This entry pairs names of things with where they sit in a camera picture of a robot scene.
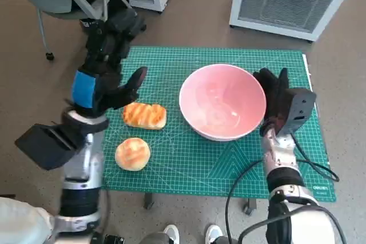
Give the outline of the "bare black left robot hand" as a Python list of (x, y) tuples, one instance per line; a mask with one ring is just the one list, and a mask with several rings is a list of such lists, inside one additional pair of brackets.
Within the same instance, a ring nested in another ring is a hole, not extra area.
[(122, 85), (122, 60), (129, 55), (131, 41), (145, 30), (144, 19), (133, 9), (97, 21), (88, 32), (86, 59), (74, 77), (69, 102), (73, 110), (95, 118), (138, 99), (148, 69), (138, 68)]

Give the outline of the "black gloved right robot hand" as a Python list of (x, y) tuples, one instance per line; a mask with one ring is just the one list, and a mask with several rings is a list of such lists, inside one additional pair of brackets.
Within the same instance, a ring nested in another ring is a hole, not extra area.
[(253, 76), (261, 85), (266, 98), (264, 121), (260, 127), (260, 135), (264, 137), (275, 126), (279, 117), (281, 94), (289, 87), (288, 69), (282, 68), (277, 77), (269, 69), (262, 68), (255, 71)]

